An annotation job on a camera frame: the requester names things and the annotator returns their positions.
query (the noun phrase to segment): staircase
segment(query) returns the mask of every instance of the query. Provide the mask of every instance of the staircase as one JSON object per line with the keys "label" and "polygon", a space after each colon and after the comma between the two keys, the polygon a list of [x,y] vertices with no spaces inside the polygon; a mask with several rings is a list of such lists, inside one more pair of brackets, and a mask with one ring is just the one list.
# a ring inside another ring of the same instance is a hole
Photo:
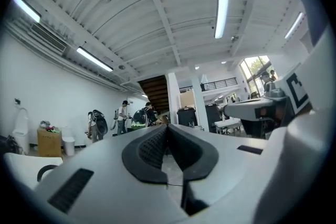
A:
{"label": "staircase", "polygon": [[159,76],[138,82],[152,103],[153,109],[162,114],[169,111],[168,88],[165,76]]}

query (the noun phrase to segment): toilet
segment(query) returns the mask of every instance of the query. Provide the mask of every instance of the toilet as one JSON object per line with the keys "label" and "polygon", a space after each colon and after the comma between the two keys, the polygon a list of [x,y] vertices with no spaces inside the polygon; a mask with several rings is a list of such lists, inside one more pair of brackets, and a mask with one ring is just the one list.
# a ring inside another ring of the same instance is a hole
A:
{"label": "toilet", "polygon": [[75,138],[72,136],[71,128],[62,127],[62,143],[65,154],[67,156],[74,156],[75,154]]}
{"label": "toilet", "polygon": [[25,108],[20,108],[15,120],[12,136],[19,145],[19,152],[27,155],[30,150],[29,135],[28,135],[28,111]]}

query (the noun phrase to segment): railing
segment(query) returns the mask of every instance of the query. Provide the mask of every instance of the railing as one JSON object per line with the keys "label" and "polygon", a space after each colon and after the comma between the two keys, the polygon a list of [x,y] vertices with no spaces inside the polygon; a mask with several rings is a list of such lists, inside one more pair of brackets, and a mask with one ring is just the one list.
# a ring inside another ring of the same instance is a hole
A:
{"label": "railing", "polygon": [[[229,86],[233,86],[237,84],[238,83],[237,83],[236,78],[230,78],[230,79],[225,79],[225,80],[209,82],[205,84],[201,83],[201,89],[202,89],[202,92],[205,92],[205,91],[216,90],[216,89],[229,87]],[[192,86],[180,88],[180,93],[184,93],[190,89],[192,89]]]}
{"label": "railing", "polygon": [[191,90],[192,88],[193,88],[192,86],[180,88],[180,93],[184,93],[188,90]]}

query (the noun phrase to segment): fluorescent light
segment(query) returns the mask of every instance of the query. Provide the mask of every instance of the fluorescent light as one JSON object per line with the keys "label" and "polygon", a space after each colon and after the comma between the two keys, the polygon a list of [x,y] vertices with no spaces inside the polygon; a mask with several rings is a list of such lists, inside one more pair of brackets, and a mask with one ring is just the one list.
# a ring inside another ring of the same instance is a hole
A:
{"label": "fluorescent light", "polygon": [[298,26],[299,22],[303,18],[303,13],[300,12],[299,16],[296,18],[295,22],[293,23],[292,27],[289,29],[288,33],[285,35],[285,39],[287,39],[295,30],[295,28]]}
{"label": "fluorescent light", "polygon": [[80,54],[82,54],[84,57],[86,57],[90,61],[94,62],[95,64],[97,64],[101,68],[105,69],[106,71],[109,71],[109,72],[113,71],[112,68],[110,68],[107,65],[105,65],[102,61],[98,60],[95,56],[93,56],[88,51],[84,50],[82,47],[79,47],[77,49],[77,52],[80,53]]}
{"label": "fluorescent light", "polygon": [[14,2],[24,10],[31,18],[33,18],[36,22],[40,22],[40,15],[38,15],[31,7],[29,7],[23,0],[14,0]]}
{"label": "fluorescent light", "polygon": [[217,20],[215,28],[215,38],[222,38],[224,34],[227,8],[229,0],[218,0],[217,2]]}

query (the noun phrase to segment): table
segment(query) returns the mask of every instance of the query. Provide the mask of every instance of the table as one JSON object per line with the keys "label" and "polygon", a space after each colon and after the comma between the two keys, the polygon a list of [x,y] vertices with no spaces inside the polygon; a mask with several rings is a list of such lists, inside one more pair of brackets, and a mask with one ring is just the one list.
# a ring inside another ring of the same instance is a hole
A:
{"label": "table", "polygon": [[241,126],[241,124],[242,123],[241,123],[240,119],[236,119],[236,118],[230,118],[230,119],[225,120],[225,121],[217,121],[217,122],[215,122],[216,133],[220,134],[221,130],[226,129],[226,128],[234,129],[236,127]]}

